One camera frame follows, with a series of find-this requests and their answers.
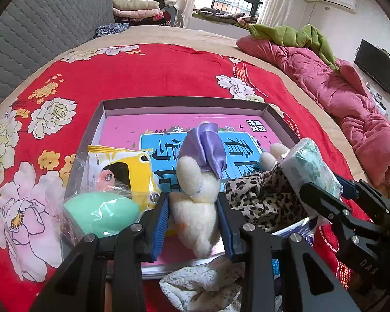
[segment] rolled pink comforter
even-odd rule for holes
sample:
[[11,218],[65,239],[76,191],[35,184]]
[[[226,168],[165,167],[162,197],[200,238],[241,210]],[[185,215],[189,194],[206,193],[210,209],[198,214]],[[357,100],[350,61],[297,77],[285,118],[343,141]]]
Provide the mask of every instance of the rolled pink comforter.
[[163,12],[160,9],[142,9],[142,10],[119,10],[113,8],[114,16],[130,17],[130,18],[148,18],[157,15],[163,16]]
[[307,48],[281,47],[250,35],[238,39],[237,46],[279,67],[333,116],[372,184],[390,186],[390,122],[380,114],[349,62],[337,59],[337,74]]

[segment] headboard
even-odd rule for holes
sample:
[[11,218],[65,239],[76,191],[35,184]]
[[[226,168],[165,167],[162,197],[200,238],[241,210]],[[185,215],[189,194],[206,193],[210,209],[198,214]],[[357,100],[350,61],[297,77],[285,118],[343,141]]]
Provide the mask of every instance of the headboard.
[[112,0],[12,0],[0,16],[0,103],[37,69],[113,22]]

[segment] green blanket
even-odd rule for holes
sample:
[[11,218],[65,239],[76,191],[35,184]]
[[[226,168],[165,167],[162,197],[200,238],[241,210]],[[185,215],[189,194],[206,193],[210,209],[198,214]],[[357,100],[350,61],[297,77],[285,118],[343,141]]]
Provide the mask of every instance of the green blanket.
[[332,70],[338,70],[327,39],[310,24],[298,31],[289,26],[267,27],[262,24],[253,24],[248,29],[255,40],[267,38],[279,46],[309,48]]

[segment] television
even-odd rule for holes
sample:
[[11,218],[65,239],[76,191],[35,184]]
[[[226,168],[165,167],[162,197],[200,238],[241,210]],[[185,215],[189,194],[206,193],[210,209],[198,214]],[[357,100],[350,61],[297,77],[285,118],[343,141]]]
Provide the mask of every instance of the television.
[[362,40],[354,63],[390,95],[390,57]]

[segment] green egg-shaped toy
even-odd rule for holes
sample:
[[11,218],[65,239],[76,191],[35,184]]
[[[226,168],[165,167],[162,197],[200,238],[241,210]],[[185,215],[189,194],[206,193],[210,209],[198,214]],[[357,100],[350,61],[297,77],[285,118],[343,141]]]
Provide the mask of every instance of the green egg-shaped toy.
[[84,234],[97,237],[116,235],[136,222],[140,207],[131,199],[113,192],[90,192],[77,195],[63,206]]

